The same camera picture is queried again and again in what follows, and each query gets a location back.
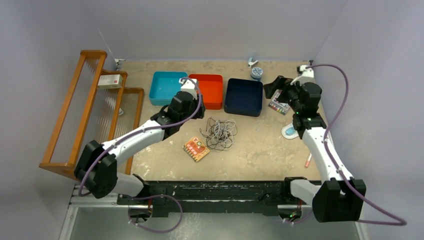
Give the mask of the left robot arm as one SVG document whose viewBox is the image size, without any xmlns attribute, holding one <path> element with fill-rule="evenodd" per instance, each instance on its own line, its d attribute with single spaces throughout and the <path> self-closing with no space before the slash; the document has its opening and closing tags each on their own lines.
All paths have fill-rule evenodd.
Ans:
<svg viewBox="0 0 424 240">
<path fill-rule="evenodd" d="M 177 133 L 189 119 L 202 119 L 204 112 L 202 95 L 193 97 L 187 91 L 179 91 L 169 105 L 137 129 L 104 143 L 88 142 L 73 173 L 80 187 L 87 189 L 86 192 L 79 190 L 79 196 L 92 194 L 100 199 L 116 193 L 128 195 L 138 205 L 146 203 L 149 191 L 142 178 L 119 173 L 118 167 L 146 147 Z"/>
</svg>

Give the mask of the dark blue plastic bin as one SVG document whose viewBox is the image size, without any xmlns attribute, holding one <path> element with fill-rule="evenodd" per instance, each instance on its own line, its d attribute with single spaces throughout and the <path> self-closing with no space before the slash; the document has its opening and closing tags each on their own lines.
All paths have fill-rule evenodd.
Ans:
<svg viewBox="0 0 424 240">
<path fill-rule="evenodd" d="M 230 78 L 225 93 L 227 114 L 259 117 L 263 108 L 263 84 L 260 81 Z"/>
</svg>

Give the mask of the small grey clip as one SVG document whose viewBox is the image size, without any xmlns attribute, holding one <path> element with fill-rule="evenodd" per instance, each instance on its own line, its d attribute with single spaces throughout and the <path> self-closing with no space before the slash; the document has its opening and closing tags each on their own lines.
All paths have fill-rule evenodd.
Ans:
<svg viewBox="0 0 424 240">
<path fill-rule="evenodd" d="M 253 59 L 252 57 L 250 57 L 247 61 L 247 66 L 251 69 L 254 66 L 256 66 L 259 63 L 258 60 Z"/>
</svg>

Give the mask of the teal plastic bin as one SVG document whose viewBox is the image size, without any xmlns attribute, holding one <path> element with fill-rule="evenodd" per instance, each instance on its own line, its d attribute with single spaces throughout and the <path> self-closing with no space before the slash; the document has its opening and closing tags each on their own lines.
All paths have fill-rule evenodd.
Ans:
<svg viewBox="0 0 424 240">
<path fill-rule="evenodd" d="M 172 98 L 181 89 L 180 78 L 187 77 L 181 71 L 156 71 L 153 74 L 149 91 L 149 100 L 153 106 L 165 106 L 171 103 Z"/>
</svg>

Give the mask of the orange plastic bin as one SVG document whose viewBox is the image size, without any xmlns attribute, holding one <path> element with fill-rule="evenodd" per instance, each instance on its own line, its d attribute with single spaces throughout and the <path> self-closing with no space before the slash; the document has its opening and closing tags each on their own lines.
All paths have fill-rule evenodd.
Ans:
<svg viewBox="0 0 424 240">
<path fill-rule="evenodd" d="M 203 103 L 207 110 L 220 110 L 223 106 L 223 77 L 219 74 L 190 74 L 197 79 Z"/>
</svg>

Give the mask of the wooden rack shelf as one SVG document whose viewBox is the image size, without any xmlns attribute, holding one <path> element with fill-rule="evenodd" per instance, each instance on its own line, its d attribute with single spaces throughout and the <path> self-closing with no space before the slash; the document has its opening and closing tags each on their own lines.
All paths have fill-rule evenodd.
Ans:
<svg viewBox="0 0 424 240">
<path fill-rule="evenodd" d="M 84 146 L 118 138 L 139 127 L 144 90 L 126 87 L 98 88 L 101 76 L 124 71 L 104 69 L 104 50 L 82 50 L 69 88 L 39 164 L 41 169 L 74 179 L 74 170 Z"/>
</svg>

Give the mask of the white red small box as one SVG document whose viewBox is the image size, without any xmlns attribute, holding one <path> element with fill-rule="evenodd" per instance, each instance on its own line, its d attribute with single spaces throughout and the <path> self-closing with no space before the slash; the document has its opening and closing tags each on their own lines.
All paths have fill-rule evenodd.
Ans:
<svg viewBox="0 0 424 240">
<path fill-rule="evenodd" d="M 98 83 L 98 89 L 119 89 L 122 87 L 123 77 L 120 74 L 101 75 Z"/>
</svg>

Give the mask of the colour marker pack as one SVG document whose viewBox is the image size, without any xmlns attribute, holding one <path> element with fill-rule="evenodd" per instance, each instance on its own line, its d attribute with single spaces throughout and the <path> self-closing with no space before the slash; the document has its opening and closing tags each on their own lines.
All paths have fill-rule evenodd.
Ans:
<svg viewBox="0 0 424 240">
<path fill-rule="evenodd" d="M 268 104 L 268 107 L 270 107 L 271 109 L 273 109 L 274 111 L 282 115 L 286 115 L 291 108 L 287 103 L 278 101 L 278 97 L 280 96 L 281 92 L 282 91 L 280 89 L 274 92 L 274 94 L 272 95 L 271 101 Z"/>
</svg>

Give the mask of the pink white pen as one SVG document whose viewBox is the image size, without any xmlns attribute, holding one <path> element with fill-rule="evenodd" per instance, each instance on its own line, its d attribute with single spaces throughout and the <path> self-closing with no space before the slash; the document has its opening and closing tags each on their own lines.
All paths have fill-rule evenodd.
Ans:
<svg viewBox="0 0 424 240">
<path fill-rule="evenodd" d="M 309 167 L 311 160 L 312 160 L 312 154 L 310 153 L 308 155 L 308 157 L 307 157 L 307 160 L 306 160 L 305 164 L 304 164 L 304 167 L 305 168 L 308 168 Z"/>
</svg>

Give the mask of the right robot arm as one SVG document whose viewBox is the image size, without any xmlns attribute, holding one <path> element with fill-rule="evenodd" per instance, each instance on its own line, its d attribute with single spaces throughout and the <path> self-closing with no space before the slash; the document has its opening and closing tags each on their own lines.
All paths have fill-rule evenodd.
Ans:
<svg viewBox="0 0 424 240">
<path fill-rule="evenodd" d="M 329 138 L 330 127 L 318 113 L 321 87 L 278 76 L 263 89 L 266 99 L 279 91 L 277 101 L 293 110 L 292 125 L 309 149 L 321 178 L 321 185 L 299 177 L 289 179 L 289 185 L 280 191 L 282 200 L 288 204 L 302 200 L 312 207 L 320 223 L 359 220 L 367 187 L 346 169 Z"/>
</svg>

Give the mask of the blue packaged tool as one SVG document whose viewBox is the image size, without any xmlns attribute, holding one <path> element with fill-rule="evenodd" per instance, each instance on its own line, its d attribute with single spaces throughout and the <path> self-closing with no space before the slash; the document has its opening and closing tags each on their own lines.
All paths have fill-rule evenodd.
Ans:
<svg viewBox="0 0 424 240">
<path fill-rule="evenodd" d="M 292 123 L 281 129 L 281 135 L 287 140 L 293 140 L 299 136 Z"/>
</svg>

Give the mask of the blue white tape roll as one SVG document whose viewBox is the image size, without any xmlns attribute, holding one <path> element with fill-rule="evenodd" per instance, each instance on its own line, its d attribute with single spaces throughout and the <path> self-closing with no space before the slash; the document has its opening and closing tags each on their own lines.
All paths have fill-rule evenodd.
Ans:
<svg viewBox="0 0 424 240">
<path fill-rule="evenodd" d="M 253 67 L 251 69 L 250 72 L 250 77 L 254 80 L 254 81 L 258 81 L 260 82 L 262 77 L 263 77 L 264 71 L 262 68 L 260 67 Z"/>
</svg>

